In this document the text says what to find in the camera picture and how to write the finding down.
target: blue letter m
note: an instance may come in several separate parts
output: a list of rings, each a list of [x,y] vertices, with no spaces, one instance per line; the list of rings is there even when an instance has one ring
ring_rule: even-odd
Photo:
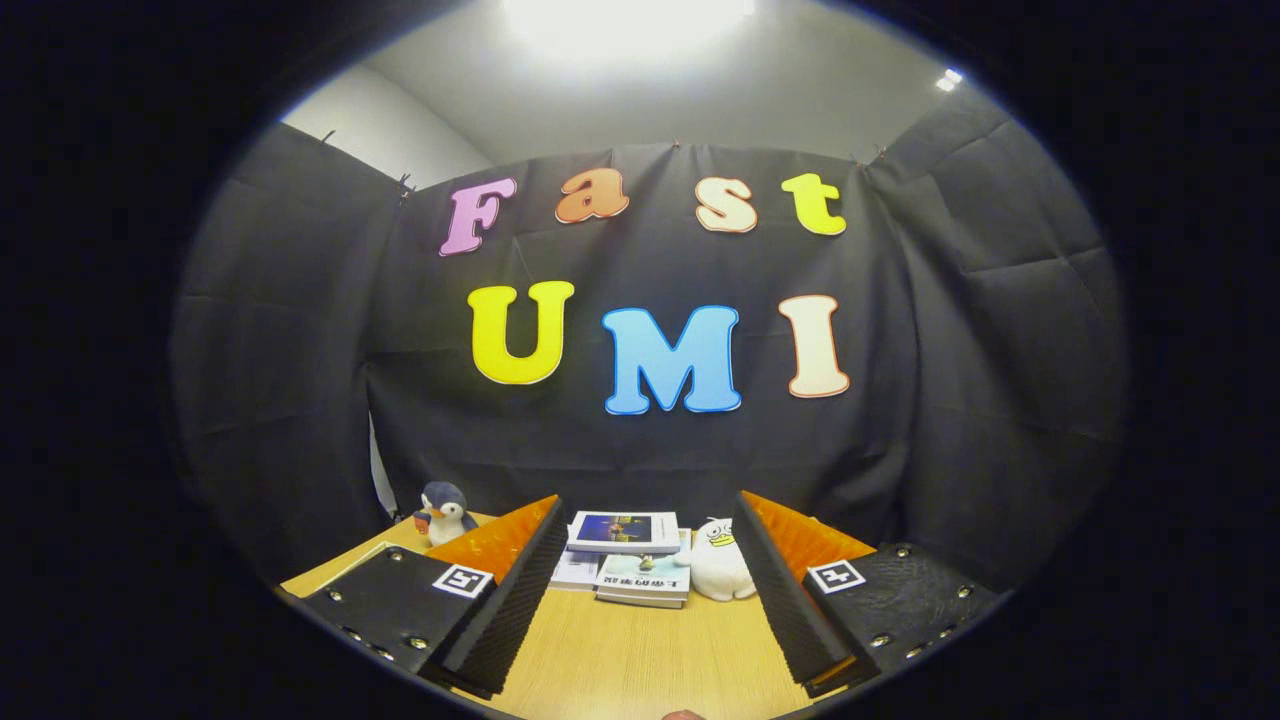
[[[685,407],[694,413],[724,413],[742,404],[733,391],[730,363],[730,332],[737,310],[708,305],[694,310],[680,342],[672,348],[648,310],[623,307],[607,313],[600,323],[613,333],[613,397],[604,409],[613,415],[640,415],[649,398],[640,393],[640,377],[649,380],[663,410],[676,406],[685,378],[694,375],[694,388]]]

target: book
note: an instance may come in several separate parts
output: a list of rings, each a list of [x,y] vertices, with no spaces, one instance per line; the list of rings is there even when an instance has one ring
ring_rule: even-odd
[[[570,524],[568,550],[625,555],[680,550],[675,512],[581,511]]]
[[[680,547],[689,550],[691,533],[680,528]],[[595,578],[595,596],[600,600],[630,602],[634,600],[680,601],[689,598],[689,566],[676,565],[671,555],[609,555]]]
[[[566,550],[561,553],[547,587],[562,591],[594,591],[595,575],[599,573],[603,557],[599,552]]]
[[[595,600],[603,600],[605,602],[618,602],[622,605],[640,605],[645,607],[669,607],[672,610],[680,610],[685,606],[684,600],[668,600],[663,597],[636,597],[631,594],[617,594],[609,592],[596,592]]]

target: ceiling light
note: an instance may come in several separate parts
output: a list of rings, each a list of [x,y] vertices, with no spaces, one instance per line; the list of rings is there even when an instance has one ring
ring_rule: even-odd
[[[540,51],[590,64],[664,59],[755,13],[754,0],[506,0],[512,29]]]

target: stuffed toy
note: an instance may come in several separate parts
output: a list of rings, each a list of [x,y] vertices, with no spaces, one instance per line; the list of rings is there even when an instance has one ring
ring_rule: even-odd
[[[426,534],[431,547],[444,544],[479,525],[467,512],[467,498],[452,483],[426,483],[422,488],[422,510],[413,514],[419,533]]]
[[[687,565],[694,589],[712,600],[728,602],[750,597],[755,593],[755,583],[733,539],[733,519],[709,520],[698,528],[692,547],[677,552],[672,560]]]

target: wooden table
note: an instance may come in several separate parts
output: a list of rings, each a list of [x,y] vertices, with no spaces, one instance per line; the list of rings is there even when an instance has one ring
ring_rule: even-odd
[[[308,596],[385,544],[430,547],[408,519],[282,587]],[[668,610],[548,588],[504,691],[489,701],[453,692],[529,720],[659,720],[676,710],[760,720],[812,705],[791,682],[759,596],[716,602],[696,592]]]

